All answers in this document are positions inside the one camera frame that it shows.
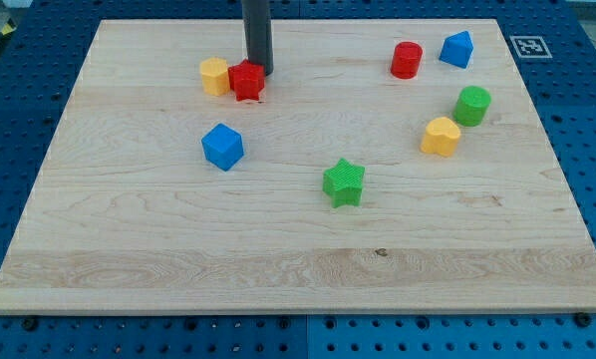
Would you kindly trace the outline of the grey cylindrical robot arm rod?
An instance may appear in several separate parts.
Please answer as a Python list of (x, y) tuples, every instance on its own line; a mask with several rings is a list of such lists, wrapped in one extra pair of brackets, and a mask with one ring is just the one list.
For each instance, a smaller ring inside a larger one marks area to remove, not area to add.
[(242, 18), (247, 59), (263, 67), (264, 75), (273, 73), (271, 13), (268, 0), (242, 0)]

